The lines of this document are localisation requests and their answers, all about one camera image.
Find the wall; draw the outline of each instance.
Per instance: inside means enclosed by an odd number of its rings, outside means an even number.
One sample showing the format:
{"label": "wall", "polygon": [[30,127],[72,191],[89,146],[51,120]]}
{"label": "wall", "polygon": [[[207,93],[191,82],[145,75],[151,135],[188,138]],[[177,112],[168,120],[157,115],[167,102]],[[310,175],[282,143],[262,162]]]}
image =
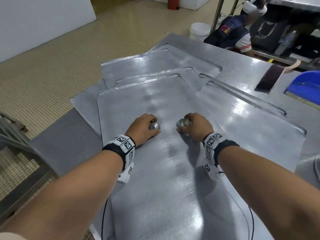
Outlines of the wall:
{"label": "wall", "polygon": [[0,0],[0,62],[95,19],[90,0]]}
{"label": "wall", "polygon": [[[161,3],[168,3],[168,0],[154,0]],[[197,10],[210,0],[180,0],[179,6],[186,9]]]}

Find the clear plastic bottle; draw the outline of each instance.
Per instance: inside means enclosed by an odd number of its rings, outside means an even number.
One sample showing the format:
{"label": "clear plastic bottle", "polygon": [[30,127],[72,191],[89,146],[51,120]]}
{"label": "clear plastic bottle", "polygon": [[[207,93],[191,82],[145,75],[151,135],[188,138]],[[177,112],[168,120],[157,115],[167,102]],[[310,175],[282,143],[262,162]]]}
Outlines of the clear plastic bottle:
{"label": "clear plastic bottle", "polygon": [[279,47],[274,52],[277,56],[280,56],[295,40],[297,31],[292,31],[287,37],[284,38],[284,40],[281,42]]}

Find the person's left hand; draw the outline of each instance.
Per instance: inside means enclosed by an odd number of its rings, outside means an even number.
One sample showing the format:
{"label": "person's left hand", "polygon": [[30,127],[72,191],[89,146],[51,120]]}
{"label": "person's left hand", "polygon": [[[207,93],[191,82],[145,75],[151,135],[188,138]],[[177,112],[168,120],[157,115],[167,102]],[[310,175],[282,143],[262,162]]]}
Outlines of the person's left hand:
{"label": "person's left hand", "polygon": [[136,147],[147,142],[151,137],[160,134],[161,130],[150,130],[150,122],[157,121],[153,114],[143,114],[130,125],[125,135],[130,136],[136,143]]}

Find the metal bowl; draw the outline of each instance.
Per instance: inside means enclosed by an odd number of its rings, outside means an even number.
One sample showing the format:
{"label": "metal bowl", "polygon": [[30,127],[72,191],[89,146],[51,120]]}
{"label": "metal bowl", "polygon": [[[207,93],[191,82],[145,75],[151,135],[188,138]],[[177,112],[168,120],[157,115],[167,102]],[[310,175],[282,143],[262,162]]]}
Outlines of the metal bowl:
{"label": "metal bowl", "polygon": [[149,125],[150,130],[159,130],[160,124],[157,121],[152,121]]}
{"label": "metal bowl", "polygon": [[182,118],[182,119],[179,119],[178,125],[179,126],[190,126],[191,125],[191,121],[186,119],[186,118]]}

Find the red fire extinguisher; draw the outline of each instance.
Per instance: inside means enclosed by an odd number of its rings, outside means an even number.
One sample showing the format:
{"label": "red fire extinguisher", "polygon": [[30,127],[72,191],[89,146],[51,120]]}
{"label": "red fire extinguisher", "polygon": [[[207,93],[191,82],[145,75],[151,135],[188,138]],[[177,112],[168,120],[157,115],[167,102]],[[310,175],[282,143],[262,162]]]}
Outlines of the red fire extinguisher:
{"label": "red fire extinguisher", "polygon": [[177,10],[179,7],[179,0],[168,0],[168,9]]}

